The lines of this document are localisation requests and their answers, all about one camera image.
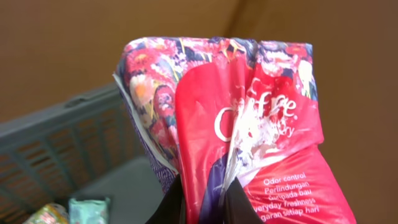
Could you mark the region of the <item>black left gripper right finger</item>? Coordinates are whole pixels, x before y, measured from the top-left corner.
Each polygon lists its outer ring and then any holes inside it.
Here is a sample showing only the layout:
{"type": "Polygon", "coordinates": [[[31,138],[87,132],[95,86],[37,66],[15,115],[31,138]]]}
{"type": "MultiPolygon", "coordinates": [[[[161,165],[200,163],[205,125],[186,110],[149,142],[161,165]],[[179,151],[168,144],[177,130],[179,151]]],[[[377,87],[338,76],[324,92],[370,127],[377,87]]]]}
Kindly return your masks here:
{"type": "Polygon", "coordinates": [[[224,197],[224,223],[263,224],[237,178],[232,181],[224,197]]]}

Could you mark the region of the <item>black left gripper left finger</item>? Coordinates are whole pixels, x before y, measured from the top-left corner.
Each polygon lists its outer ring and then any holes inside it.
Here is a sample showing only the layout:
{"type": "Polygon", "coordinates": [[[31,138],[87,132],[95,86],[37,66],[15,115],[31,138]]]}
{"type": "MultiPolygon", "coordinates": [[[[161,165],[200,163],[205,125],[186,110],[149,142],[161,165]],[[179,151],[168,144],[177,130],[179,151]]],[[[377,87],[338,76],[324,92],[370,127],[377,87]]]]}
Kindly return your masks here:
{"type": "Polygon", "coordinates": [[[185,198],[180,175],[176,176],[146,224],[185,224],[185,198]]]}

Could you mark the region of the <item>green wet wipes pack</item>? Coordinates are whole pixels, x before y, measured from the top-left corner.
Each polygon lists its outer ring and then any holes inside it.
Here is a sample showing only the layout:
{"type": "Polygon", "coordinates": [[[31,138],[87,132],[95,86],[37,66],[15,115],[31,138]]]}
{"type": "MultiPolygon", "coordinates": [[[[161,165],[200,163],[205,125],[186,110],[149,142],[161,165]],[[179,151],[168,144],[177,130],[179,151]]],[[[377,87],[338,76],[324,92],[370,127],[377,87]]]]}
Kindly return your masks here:
{"type": "Polygon", "coordinates": [[[69,224],[108,224],[110,203],[107,197],[103,200],[71,198],[68,201],[69,224]]]}

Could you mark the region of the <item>red floral pantyliner pack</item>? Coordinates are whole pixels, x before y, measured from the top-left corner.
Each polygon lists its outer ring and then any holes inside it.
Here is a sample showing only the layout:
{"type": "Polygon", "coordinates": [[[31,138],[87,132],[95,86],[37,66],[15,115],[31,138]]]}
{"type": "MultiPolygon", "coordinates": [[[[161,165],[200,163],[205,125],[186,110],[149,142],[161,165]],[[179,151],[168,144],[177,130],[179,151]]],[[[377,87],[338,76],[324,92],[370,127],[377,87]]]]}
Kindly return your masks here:
{"type": "Polygon", "coordinates": [[[311,44],[143,37],[114,79],[165,194],[180,175],[185,223],[224,223],[235,178],[263,223],[356,222],[318,148],[311,44]]]}

